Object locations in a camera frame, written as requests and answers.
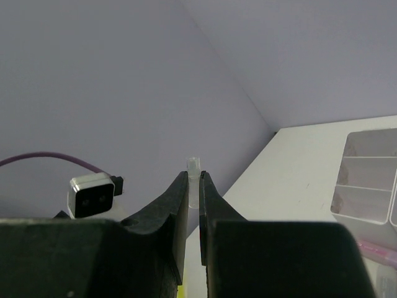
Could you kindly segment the clear pen cap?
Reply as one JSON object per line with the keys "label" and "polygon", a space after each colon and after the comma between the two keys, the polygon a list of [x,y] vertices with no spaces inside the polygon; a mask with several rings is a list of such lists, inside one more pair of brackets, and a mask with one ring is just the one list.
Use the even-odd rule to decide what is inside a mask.
{"label": "clear pen cap", "polygon": [[187,173],[189,179],[189,207],[199,208],[199,181],[201,175],[200,158],[190,157],[187,159]]}

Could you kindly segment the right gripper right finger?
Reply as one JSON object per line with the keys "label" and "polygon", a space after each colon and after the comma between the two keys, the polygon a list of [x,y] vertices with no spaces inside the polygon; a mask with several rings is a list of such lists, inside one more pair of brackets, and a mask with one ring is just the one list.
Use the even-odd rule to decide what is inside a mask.
{"label": "right gripper right finger", "polygon": [[331,222],[250,221],[199,184],[201,262],[209,297],[374,297],[348,229]]}

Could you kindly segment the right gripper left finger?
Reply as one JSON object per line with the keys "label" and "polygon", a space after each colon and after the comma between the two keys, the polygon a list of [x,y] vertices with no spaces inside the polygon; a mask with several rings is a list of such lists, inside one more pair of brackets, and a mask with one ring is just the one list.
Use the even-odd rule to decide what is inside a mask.
{"label": "right gripper left finger", "polygon": [[189,180],[135,214],[2,219],[2,297],[175,297],[184,275]]}

